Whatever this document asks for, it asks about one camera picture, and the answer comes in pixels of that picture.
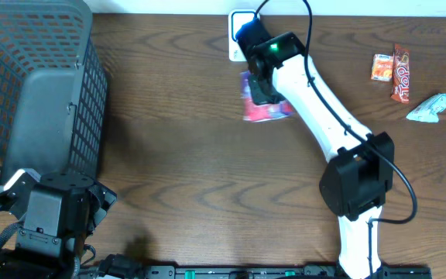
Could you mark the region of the red purple snack bag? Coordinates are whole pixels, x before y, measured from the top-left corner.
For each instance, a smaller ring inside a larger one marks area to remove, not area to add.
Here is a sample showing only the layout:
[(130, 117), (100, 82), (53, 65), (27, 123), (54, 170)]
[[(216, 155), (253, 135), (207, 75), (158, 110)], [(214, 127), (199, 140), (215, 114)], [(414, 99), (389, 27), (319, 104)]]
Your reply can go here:
[(252, 101), (251, 88), (249, 87), (249, 76), (250, 73), (248, 71), (240, 74), (244, 121), (265, 122), (292, 116), (293, 108), (287, 100), (281, 101), (279, 104), (256, 105)]

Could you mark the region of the small orange snack packet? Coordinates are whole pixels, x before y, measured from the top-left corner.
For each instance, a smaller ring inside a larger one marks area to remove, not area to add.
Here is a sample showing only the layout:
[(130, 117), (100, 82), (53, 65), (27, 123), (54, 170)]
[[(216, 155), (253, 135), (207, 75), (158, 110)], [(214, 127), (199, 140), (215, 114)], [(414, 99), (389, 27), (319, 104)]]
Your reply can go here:
[(374, 81), (391, 81), (393, 77), (393, 56), (375, 54), (372, 61), (371, 79)]

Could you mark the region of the red white striped packet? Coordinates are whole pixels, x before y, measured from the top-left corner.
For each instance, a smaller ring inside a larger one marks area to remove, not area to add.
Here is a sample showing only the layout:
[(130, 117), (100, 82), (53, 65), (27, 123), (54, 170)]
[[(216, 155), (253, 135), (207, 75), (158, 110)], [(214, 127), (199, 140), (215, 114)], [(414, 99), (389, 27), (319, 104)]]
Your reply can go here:
[(410, 51), (399, 44), (393, 51), (393, 88), (391, 99), (408, 104), (410, 102)]

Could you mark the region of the teal white snack packet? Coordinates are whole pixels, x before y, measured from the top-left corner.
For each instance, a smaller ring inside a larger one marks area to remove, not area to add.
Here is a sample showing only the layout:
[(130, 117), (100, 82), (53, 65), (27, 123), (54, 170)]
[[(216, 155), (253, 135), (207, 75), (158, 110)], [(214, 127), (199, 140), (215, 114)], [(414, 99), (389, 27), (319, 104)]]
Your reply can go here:
[(438, 114), (446, 110), (446, 94), (439, 93), (420, 103), (406, 119), (416, 122), (438, 123)]

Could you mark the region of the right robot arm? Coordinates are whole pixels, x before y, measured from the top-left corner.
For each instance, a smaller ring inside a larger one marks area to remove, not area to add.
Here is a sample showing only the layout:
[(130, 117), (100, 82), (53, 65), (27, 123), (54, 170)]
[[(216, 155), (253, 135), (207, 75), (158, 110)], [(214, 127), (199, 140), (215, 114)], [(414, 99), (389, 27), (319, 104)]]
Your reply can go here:
[(343, 106), (316, 71), (297, 36), (273, 37), (259, 19), (244, 24), (235, 41), (249, 65), (254, 104), (287, 101), (317, 140), (328, 165), (319, 189), (338, 217), (341, 252), (338, 263), (347, 277), (367, 278), (380, 267), (378, 229), (393, 186), (394, 143), (387, 133), (375, 136)]

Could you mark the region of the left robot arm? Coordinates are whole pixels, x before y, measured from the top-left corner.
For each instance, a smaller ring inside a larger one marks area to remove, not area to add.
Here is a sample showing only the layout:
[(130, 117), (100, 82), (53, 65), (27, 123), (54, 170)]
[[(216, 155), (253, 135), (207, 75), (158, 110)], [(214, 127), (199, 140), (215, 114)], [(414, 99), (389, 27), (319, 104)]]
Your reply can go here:
[(16, 218), (0, 233), (0, 278), (76, 278), (85, 240), (116, 200), (83, 174), (19, 176), (0, 193), (0, 212)]

